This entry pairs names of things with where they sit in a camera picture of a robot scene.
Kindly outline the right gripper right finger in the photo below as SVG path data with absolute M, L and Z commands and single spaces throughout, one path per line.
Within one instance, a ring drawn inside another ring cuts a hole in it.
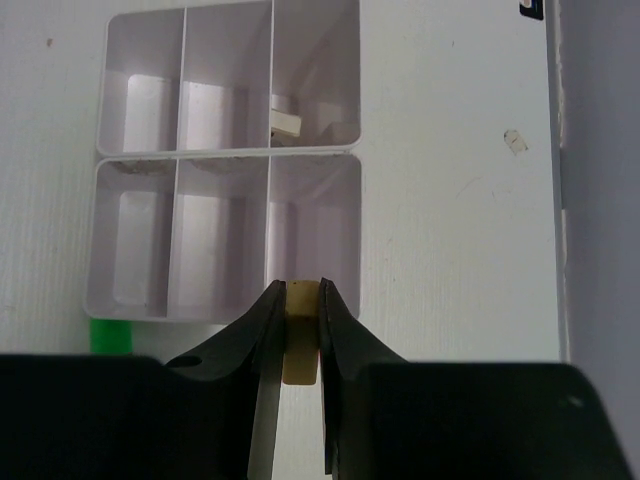
M 325 469 L 330 475 L 402 475 L 411 364 L 351 313 L 335 283 L 319 287 Z

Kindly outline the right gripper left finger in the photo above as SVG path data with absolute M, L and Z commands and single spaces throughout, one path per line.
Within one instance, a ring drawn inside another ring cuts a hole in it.
M 283 372 L 286 285 L 272 282 L 239 319 L 168 367 L 179 479 L 272 476 Z

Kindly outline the white boxed eraser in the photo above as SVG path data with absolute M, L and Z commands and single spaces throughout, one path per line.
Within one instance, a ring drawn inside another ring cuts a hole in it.
M 272 147 L 291 147 L 299 144 L 302 116 L 295 99 L 283 95 L 271 97 L 270 130 Z

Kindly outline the tan eraser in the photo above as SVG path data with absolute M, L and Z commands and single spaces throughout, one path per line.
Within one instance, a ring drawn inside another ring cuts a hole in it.
M 287 283 L 282 381 L 291 386 L 316 383 L 319 362 L 318 281 Z

